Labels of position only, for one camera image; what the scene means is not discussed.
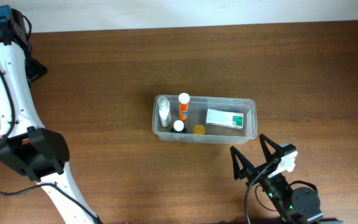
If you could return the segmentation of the white medicine box red text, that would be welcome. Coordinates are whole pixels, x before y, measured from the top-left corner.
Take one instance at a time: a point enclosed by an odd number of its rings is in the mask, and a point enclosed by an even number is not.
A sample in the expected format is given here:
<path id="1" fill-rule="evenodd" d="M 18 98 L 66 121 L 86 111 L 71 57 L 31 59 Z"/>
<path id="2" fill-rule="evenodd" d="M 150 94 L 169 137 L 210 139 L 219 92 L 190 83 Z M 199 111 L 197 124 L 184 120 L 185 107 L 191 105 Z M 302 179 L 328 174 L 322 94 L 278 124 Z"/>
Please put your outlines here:
<path id="1" fill-rule="evenodd" d="M 208 109 L 206 113 L 206 124 L 242 129 L 244 127 L 244 114 Z"/>

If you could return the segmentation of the small jar gold lid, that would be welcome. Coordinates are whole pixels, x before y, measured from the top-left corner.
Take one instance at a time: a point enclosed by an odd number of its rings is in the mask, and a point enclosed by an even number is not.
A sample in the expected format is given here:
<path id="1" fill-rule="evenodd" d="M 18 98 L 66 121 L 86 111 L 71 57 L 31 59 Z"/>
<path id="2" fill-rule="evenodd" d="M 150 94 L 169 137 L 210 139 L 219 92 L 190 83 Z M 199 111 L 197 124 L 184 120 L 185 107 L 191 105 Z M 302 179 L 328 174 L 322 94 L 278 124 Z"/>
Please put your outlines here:
<path id="1" fill-rule="evenodd" d="M 206 133 L 205 127 L 203 125 L 196 125 L 193 128 L 193 134 L 197 134 L 197 135 L 204 135 Z"/>

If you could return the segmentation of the dark syrup bottle white cap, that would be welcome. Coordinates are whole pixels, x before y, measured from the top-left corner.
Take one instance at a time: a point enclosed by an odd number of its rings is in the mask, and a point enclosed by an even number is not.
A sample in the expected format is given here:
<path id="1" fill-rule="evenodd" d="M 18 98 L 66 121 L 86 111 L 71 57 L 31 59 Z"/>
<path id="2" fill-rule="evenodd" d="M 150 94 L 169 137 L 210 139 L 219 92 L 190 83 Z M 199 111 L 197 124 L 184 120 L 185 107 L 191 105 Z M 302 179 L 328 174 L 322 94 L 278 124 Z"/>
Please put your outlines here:
<path id="1" fill-rule="evenodd" d="M 185 128 L 184 122 L 182 120 L 176 120 L 173 123 L 173 127 L 170 130 L 171 133 L 187 133 L 187 129 Z"/>

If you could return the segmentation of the orange vitamin tube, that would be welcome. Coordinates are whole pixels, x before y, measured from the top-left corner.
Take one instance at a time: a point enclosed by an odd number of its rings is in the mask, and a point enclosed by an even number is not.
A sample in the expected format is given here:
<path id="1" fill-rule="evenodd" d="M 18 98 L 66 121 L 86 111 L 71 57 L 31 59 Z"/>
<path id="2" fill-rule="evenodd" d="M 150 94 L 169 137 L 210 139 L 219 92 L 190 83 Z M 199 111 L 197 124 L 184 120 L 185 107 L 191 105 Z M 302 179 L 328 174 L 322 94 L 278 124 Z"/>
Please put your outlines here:
<path id="1" fill-rule="evenodd" d="M 179 106 L 179 118 L 184 121 L 188 117 L 188 106 L 190 102 L 190 96 L 187 93 L 181 93 L 178 96 L 178 100 L 180 103 Z"/>

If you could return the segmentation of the white plastic bottle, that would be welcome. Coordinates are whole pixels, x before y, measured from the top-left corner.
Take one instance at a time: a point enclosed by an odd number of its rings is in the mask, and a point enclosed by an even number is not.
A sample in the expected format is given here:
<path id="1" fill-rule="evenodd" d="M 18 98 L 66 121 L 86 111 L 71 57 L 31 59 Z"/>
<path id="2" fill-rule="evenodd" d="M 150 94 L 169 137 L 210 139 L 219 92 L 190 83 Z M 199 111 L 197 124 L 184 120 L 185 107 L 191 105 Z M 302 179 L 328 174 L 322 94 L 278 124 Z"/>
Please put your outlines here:
<path id="1" fill-rule="evenodd" d="M 166 128 L 171 122 L 170 103 L 164 96 L 159 97 L 157 103 L 161 124 L 164 128 Z"/>

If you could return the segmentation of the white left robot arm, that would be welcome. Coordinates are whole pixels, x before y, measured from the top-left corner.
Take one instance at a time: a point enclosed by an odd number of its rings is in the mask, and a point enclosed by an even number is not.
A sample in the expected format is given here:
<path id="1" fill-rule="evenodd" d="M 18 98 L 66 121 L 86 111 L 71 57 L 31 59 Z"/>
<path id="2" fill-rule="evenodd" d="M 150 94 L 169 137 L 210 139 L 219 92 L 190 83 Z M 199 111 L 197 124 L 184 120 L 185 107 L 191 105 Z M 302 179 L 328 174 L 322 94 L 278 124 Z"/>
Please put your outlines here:
<path id="1" fill-rule="evenodd" d="M 30 93 L 31 84 L 47 73 L 32 57 L 32 24 L 9 5 L 0 6 L 0 161 L 43 189 L 65 223 L 101 223 L 83 198 L 70 170 L 65 138 L 46 129 Z"/>

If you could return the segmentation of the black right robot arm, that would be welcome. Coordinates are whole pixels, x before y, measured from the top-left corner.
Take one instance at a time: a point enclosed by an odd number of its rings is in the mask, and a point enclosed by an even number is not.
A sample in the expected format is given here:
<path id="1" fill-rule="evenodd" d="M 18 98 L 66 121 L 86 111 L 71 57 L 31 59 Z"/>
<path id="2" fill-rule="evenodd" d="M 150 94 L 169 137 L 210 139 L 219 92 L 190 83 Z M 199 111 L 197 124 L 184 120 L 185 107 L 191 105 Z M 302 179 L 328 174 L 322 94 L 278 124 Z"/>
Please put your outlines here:
<path id="1" fill-rule="evenodd" d="M 250 223 L 248 198 L 251 188 L 261 187 L 278 212 L 279 223 L 342 223 L 336 218 L 324 218 L 320 209 L 318 188 L 309 182 L 296 180 L 288 183 L 283 171 L 292 172 L 298 155 L 296 147 L 288 142 L 277 144 L 266 135 L 259 135 L 266 163 L 256 167 L 234 146 L 230 147 L 234 178 L 247 179 L 244 195 L 244 213 Z"/>

